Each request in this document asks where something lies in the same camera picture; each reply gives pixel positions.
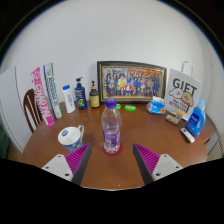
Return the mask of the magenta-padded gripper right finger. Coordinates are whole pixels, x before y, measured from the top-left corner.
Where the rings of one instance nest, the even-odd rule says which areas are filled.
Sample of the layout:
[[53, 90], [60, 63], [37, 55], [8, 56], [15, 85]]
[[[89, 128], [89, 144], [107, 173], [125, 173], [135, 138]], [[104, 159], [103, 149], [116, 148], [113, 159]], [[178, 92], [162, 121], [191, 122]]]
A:
[[139, 144], [133, 145], [133, 154], [145, 185], [182, 169], [168, 154], [159, 155]]

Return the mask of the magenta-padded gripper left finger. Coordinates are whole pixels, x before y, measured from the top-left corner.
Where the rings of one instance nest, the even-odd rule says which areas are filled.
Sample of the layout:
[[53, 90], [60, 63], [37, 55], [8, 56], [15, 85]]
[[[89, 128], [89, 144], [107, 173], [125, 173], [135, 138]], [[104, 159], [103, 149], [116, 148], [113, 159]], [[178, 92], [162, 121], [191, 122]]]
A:
[[57, 154], [42, 169], [65, 180], [80, 185], [91, 155], [91, 144], [88, 143], [66, 155]]

